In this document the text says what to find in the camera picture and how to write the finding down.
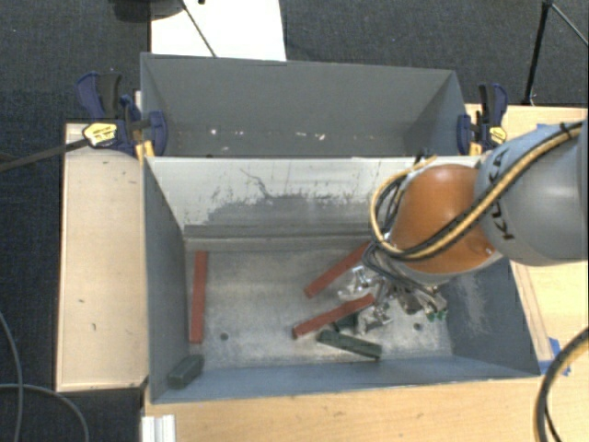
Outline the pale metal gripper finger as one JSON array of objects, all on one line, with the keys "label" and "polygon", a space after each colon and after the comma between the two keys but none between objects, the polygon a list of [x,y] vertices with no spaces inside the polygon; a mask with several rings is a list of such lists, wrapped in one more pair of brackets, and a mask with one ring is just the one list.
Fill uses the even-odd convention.
[{"label": "pale metal gripper finger", "polygon": [[357,332],[368,333],[389,324],[392,321],[389,310],[390,304],[385,302],[360,311],[357,317]]},{"label": "pale metal gripper finger", "polygon": [[354,267],[352,269],[352,281],[338,291],[340,301],[352,301],[366,296],[370,291],[370,279],[366,274],[364,267]]}]

